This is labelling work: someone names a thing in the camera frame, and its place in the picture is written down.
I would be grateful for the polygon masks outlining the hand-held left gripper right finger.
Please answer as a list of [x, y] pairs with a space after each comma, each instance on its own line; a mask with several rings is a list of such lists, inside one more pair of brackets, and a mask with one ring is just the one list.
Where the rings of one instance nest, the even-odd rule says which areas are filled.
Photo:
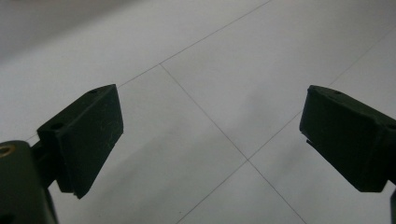
[[396, 119], [336, 90], [310, 86], [299, 130], [360, 192], [396, 185]]

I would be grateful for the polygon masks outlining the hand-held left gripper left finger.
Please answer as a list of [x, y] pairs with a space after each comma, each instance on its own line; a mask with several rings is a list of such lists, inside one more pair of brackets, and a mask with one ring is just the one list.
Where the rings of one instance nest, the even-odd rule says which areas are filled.
[[57, 182], [62, 192], [82, 198], [123, 134], [117, 87], [86, 92], [37, 133], [34, 155], [42, 184]]

